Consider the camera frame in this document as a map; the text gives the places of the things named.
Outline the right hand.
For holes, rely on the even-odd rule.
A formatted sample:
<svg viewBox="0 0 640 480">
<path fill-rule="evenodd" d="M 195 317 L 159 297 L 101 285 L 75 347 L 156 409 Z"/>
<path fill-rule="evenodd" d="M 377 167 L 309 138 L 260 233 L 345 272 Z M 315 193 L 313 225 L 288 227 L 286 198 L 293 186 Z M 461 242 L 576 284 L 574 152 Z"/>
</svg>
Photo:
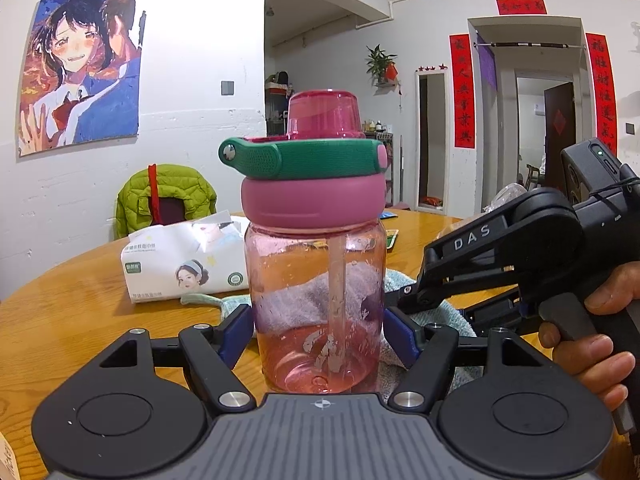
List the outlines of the right hand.
<svg viewBox="0 0 640 480">
<path fill-rule="evenodd" d="M 596 315 L 624 310 L 639 299 L 639 263 L 616 268 L 604 284 L 586 298 L 586 308 Z M 614 344 L 605 335 L 591 335 L 575 341 L 563 340 L 558 328 L 543 322 L 538 330 L 540 344 L 552 350 L 552 360 L 594 393 L 610 411 L 627 399 L 623 380 L 636 366 L 628 351 L 615 353 Z"/>
</svg>

